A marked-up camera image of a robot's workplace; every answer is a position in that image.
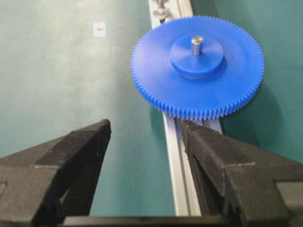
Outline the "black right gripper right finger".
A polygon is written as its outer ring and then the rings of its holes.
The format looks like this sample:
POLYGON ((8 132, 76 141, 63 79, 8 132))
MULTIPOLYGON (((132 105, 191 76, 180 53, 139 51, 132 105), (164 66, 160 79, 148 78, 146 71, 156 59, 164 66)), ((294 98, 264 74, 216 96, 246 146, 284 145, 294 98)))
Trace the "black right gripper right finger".
POLYGON ((242 227, 303 224, 303 166, 192 121, 181 135, 200 210, 242 227))

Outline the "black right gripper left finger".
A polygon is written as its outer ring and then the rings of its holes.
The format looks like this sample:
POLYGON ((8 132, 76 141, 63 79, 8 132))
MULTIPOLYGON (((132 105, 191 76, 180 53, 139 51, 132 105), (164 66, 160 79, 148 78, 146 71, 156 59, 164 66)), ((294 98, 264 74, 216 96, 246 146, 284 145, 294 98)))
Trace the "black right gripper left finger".
POLYGON ((110 137, 103 119, 2 157, 1 226, 52 226, 89 215, 110 137))

